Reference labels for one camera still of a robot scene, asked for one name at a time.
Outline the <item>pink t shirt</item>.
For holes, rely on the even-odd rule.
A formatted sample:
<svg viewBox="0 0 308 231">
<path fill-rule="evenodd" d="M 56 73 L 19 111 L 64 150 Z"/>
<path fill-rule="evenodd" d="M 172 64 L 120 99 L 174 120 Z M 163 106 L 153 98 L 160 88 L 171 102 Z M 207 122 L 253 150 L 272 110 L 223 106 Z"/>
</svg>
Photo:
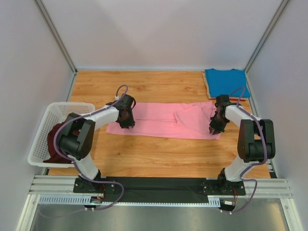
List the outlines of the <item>pink t shirt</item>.
<svg viewBox="0 0 308 231">
<path fill-rule="evenodd" d="M 133 108 L 135 126 L 121 128 L 116 122 L 106 132 L 116 135 L 160 138 L 219 140 L 210 134 L 210 118 L 215 113 L 211 101 L 200 103 L 137 103 Z"/>
</svg>

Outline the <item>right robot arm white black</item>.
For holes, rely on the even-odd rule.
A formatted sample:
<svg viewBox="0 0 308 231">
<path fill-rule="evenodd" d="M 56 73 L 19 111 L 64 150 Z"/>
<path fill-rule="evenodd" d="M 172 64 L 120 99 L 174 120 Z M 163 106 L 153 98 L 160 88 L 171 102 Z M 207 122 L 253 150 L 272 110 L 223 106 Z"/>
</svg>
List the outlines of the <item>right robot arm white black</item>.
<svg viewBox="0 0 308 231">
<path fill-rule="evenodd" d="M 218 187 L 238 186 L 249 171 L 275 156 L 273 121 L 247 112 L 238 102 L 232 103 L 228 95 L 218 96 L 215 107 L 215 114 L 209 124 L 210 134 L 224 132 L 229 122 L 239 127 L 238 156 L 221 170 L 217 179 Z"/>
</svg>

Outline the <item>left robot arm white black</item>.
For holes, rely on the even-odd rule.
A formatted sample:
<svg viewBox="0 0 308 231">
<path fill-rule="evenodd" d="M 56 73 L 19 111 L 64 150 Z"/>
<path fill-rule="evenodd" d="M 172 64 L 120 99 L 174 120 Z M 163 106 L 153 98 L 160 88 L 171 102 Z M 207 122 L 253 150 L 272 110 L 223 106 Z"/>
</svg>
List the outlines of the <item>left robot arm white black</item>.
<svg viewBox="0 0 308 231">
<path fill-rule="evenodd" d="M 103 108 L 84 115 L 70 113 L 54 136 L 54 146 L 58 154 L 68 158 L 78 170 L 74 192 L 97 193 L 103 189 L 103 179 L 90 155 L 94 132 L 101 127 L 116 122 L 121 128 L 135 126 L 132 109 L 135 99 L 123 94 L 119 99 Z"/>
</svg>

